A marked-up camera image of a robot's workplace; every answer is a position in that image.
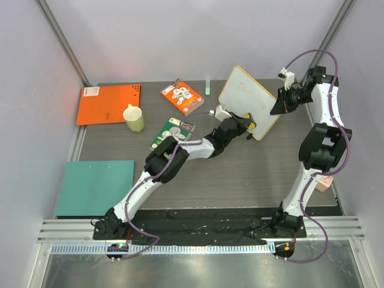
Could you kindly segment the yellow framed whiteboard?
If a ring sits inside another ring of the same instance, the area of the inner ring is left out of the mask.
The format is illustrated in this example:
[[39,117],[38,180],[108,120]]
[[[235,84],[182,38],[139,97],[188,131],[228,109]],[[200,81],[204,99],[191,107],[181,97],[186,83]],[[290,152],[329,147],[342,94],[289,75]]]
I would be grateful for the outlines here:
[[248,132],[257,141],[265,137],[280,117],[270,114],[276,100],[275,96],[238,65],[232,69],[218,97],[218,102],[227,111],[240,117],[248,113],[252,116],[256,126]]

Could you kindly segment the yellow bone-shaped eraser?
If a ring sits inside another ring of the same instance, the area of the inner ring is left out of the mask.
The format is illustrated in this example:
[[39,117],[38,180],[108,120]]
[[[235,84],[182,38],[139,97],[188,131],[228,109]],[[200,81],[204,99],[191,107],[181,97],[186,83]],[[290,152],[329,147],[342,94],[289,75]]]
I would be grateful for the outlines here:
[[247,113],[243,116],[244,118],[244,125],[246,126],[246,128],[248,130],[252,130],[256,127],[256,122],[254,121],[253,117],[252,117],[252,114],[251,113]]

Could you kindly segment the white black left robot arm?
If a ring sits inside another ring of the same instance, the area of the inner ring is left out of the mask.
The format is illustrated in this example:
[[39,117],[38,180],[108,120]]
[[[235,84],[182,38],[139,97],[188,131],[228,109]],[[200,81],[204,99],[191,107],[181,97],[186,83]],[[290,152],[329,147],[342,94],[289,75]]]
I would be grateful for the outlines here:
[[179,141],[173,136],[166,137],[145,159],[140,178],[132,189],[106,212],[99,231],[109,239],[122,239],[144,201],[158,187],[170,182],[185,162],[220,155],[234,138],[255,126],[251,114],[238,116],[230,112],[218,127],[199,140]]

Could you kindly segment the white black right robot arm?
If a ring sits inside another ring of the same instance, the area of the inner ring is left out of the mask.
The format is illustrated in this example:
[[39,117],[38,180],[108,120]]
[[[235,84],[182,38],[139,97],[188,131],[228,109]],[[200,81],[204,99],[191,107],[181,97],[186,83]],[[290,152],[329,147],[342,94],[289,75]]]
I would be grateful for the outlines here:
[[294,74],[286,69],[279,77],[285,82],[278,90],[271,115],[293,112],[301,104],[314,103],[316,107],[316,121],[299,149],[298,176],[270,223],[273,234],[284,237],[303,228],[305,207],[316,185],[339,164],[352,131],[344,127],[338,112],[338,78],[327,74],[325,67],[310,68],[302,85],[296,83]]

